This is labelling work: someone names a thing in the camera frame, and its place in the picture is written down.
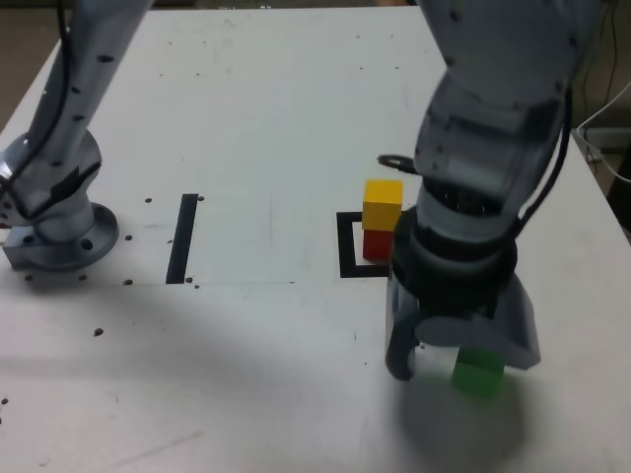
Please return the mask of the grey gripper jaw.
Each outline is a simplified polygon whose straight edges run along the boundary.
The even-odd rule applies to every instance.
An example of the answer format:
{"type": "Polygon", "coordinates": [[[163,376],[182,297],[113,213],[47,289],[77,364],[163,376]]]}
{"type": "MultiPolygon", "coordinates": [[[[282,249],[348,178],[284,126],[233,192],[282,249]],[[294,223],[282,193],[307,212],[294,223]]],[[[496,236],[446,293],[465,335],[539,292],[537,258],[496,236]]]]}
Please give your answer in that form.
{"type": "Polygon", "coordinates": [[[416,327],[420,322],[418,300],[394,275],[386,286],[386,368],[397,380],[414,375],[414,352],[420,345],[416,327]]]}
{"type": "Polygon", "coordinates": [[[528,370],[541,360],[533,306],[516,275],[499,295],[490,317],[480,309],[461,317],[434,316],[420,322],[416,335],[432,346],[488,351],[519,370],[528,370]]]}

